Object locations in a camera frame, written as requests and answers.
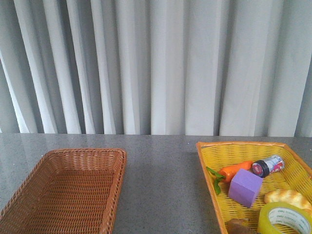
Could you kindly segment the brown wicker basket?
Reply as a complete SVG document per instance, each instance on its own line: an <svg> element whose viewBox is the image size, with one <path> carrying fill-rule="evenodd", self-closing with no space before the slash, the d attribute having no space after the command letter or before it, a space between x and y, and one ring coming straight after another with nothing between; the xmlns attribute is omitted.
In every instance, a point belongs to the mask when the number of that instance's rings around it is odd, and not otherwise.
<svg viewBox="0 0 312 234"><path fill-rule="evenodd" d="M49 151L1 211L1 233L112 233L126 161L116 148Z"/></svg>

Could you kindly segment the orange toy carrot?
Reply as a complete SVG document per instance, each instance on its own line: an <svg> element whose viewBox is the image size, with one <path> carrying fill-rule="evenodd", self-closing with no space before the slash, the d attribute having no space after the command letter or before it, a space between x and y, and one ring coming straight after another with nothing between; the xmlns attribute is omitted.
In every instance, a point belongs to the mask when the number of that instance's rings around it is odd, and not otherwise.
<svg viewBox="0 0 312 234"><path fill-rule="evenodd" d="M240 169L249 170L252 167L252 164L252 161L244 161L239 164L223 167L218 172L206 166L206 170L215 176L215 180L213 182L215 193L217 195L221 193L219 182L230 183Z"/></svg>

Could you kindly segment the yellow-green tape roll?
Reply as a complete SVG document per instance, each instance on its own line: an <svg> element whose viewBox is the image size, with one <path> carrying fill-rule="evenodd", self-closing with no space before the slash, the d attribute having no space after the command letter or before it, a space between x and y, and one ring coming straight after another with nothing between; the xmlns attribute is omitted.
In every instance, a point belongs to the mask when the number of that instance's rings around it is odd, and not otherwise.
<svg viewBox="0 0 312 234"><path fill-rule="evenodd" d="M290 228L299 234L310 234L312 217L306 211L285 202L265 204L259 213L257 231L261 234L281 234L277 225Z"/></svg>

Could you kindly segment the brown toy animal figure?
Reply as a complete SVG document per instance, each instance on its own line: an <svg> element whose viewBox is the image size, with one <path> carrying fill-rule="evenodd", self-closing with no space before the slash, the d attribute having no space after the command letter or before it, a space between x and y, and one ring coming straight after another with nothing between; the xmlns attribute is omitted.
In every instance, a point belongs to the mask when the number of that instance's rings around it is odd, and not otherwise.
<svg viewBox="0 0 312 234"><path fill-rule="evenodd" d="M227 223L227 231L229 234L254 234L254 230L248 226L244 226L243 223L247 222L247 218L239 219L233 218Z"/></svg>

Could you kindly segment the grey pleated curtain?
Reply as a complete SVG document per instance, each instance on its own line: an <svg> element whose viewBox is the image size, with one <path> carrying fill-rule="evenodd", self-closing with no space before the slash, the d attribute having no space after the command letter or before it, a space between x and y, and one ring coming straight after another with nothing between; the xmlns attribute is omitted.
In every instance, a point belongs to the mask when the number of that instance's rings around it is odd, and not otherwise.
<svg viewBox="0 0 312 234"><path fill-rule="evenodd" d="M309 0L3 0L2 133L310 137Z"/></svg>

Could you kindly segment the toy croissant bread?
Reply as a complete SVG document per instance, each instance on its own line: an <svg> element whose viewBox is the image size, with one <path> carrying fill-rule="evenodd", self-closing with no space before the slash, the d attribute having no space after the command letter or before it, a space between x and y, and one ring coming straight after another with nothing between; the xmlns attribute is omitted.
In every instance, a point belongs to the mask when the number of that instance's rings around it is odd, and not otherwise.
<svg viewBox="0 0 312 234"><path fill-rule="evenodd" d="M308 213L312 212L312 204L301 193L295 190L277 189L264 195L266 204L272 202L284 202L298 207Z"/></svg>

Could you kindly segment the yellow woven basket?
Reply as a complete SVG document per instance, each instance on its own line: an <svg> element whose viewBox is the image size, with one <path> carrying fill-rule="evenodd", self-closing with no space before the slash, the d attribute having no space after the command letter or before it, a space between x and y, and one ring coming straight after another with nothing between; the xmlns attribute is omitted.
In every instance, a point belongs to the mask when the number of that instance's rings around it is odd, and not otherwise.
<svg viewBox="0 0 312 234"><path fill-rule="evenodd" d="M256 230L260 209L264 206L264 195L276 189L291 189L301 193L308 201L312 199L312 170L287 144L279 142L198 142L197 151L212 198L214 211L221 233L227 233L227 222L233 218L247 218L246 225ZM215 176L206 168L218 172L220 169L244 161L257 161L279 155L285 168L264 178L261 190L251 208L247 208L228 197L229 185L220 183L220 194L214 189Z"/></svg>

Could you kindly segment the small black-capped jar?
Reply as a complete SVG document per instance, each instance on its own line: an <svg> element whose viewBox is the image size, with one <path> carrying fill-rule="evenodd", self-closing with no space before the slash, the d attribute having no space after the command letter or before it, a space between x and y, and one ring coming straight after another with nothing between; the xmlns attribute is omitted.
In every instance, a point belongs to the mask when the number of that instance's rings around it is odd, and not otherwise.
<svg viewBox="0 0 312 234"><path fill-rule="evenodd" d="M272 173L279 172L284 168L285 162L279 155L272 155L252 164L253 173L261 178L265 178Z"/></svg>

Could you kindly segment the purple foam cube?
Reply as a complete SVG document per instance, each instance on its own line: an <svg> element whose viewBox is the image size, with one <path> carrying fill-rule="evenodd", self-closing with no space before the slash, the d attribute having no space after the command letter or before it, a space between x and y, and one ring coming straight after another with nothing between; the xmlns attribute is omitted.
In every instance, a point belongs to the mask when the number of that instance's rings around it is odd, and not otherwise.
<svg viewBox="0 0 312 234"><path fill-rule="evenodd" d="M245 170L240 169L232 178L228 197L251 208L259 194L263 183L263 178Z"/></svg>

